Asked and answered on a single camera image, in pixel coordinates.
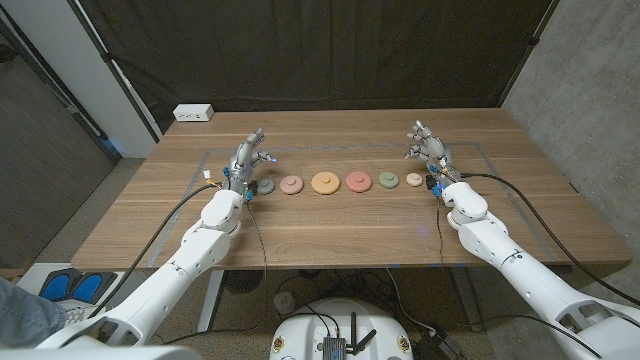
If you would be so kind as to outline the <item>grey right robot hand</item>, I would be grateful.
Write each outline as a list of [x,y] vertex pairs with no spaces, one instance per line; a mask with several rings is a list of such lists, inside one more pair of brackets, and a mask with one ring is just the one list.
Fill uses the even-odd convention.
[[427,183],[446,188],[461,181],[461,175],[453,165],[449,147],[420,120],[415,122],[412,129],[407,137],[414,144],[409,147],[405,159],[416,158],[425,163],[428,170]]

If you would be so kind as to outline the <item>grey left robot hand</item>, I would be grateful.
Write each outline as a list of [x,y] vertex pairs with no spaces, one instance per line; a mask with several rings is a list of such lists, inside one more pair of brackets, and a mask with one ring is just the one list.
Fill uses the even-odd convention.
[[226,180],[223,182],[224,190],[231,190],[245,197],[254,168],[263,162],[274,163],[276,161],[268,152],[258,149],[264,138],[264,130],[258,127],[230,156],[229,165],[225,172]]

